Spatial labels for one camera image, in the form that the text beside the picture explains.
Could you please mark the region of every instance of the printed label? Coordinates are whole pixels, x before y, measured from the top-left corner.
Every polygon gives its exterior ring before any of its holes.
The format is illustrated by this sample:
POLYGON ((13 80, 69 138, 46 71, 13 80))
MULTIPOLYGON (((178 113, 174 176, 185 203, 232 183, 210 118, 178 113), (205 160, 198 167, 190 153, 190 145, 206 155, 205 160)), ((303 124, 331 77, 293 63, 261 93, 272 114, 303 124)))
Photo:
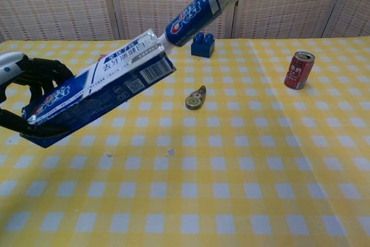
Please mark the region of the printed label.
POLYGON ((295 57, 292 58, 289 70, 285 77, 285 84, 289 87, 301 89, 304 87, 307 78, 313 67, 313 62, 303 62, 295 57))
POLYGON ((177 34, 184 24, 187 24, 197 13, 201 11, 201 2, 206 0, 195 0, 184 11, 179 14, 177 20, 172 24, 171 33, 177 34))
POLYGON ((51 95, 48 95, 44 102, 35 109, 33 115, 38 115, 40 114, 45 108, 50 107, 54 105, 57 101, 63 99, 67 95, 69 95, 70 91, 70 86, 61 86, 58 90, 56 90, 54 93, 51 95))
POLYGON ((130 83, 128 83, 127 87, 130 89, 130 91, 133 94, 135 94, 137 91, 140 91, 141 89, 145 88, 144 84, 138 78, 136 78, 134 81, 131 81, 130 83))
POLYGON ((101 60, 95 71, 95 78, 99 79, 101 76, 113 72, 118 67, 127 67, 132 64, 132 59, 144 50, 152 47, 157 41, 155 36, 146 34, 137 40, 129 43, 122 49, 108 55, 103 61, 101 60))

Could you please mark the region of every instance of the barcode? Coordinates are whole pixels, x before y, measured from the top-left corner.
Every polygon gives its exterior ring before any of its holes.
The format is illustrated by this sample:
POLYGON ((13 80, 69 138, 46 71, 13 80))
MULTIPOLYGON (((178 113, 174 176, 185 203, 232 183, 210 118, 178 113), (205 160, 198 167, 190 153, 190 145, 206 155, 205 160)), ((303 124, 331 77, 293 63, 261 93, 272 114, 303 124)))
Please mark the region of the barcode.
POLYGON ((159 78, 165 76, 170 72, 171 67, 169 66, 165 58, 140 71, 141 75, 148 84, 153 83, 154 81, 158 80, 159 78))

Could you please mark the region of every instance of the can lid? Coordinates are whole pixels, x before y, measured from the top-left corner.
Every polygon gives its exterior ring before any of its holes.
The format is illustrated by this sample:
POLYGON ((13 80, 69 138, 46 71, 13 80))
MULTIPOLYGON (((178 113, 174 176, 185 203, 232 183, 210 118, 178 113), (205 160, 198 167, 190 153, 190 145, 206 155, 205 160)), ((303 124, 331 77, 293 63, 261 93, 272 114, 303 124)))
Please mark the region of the can lid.
POLYGON ((315 60, 315 56, 312 53, 306 51, 298 51, 295 53, 296 58, 305 61, 305 62, 313 62, 315 60))

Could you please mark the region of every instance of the table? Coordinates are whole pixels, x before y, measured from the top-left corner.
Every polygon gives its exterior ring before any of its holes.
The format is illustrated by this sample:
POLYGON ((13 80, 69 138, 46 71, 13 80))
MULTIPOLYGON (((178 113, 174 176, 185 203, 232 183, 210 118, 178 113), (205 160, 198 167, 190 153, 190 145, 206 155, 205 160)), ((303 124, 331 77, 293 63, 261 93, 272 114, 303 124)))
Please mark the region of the table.
MULTIPOLYGON (((0 51, 77 73, 123 43, 0 51)), ((173 75, 48 149, 1 129, 0 246, 369 246, 370 37, 217 40, 211 59, 189 44, 170 58, 173 75), (300 91, 283 84, 297 50, 316 56, 300 91)), ((7 95, 12 111, 29 100, 7 95)))

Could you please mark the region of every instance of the small debris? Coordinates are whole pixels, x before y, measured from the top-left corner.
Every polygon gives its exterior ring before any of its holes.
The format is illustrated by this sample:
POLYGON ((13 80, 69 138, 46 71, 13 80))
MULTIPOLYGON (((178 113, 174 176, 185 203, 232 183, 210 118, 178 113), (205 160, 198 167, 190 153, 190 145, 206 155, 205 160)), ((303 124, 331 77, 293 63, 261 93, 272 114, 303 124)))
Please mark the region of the small debris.
POLYGON ((100 56, 98 57, 97 62, 99 62, 99 61, 100 61, 101 59, 103 59, 105 56, 106 56, 106 54, 100 54, 100 56))
POLYGON ((176 151, 172 148, 167 150, 167 156, 169 156, 169 157, 174 157, 175 153, 176 153, 176 151))

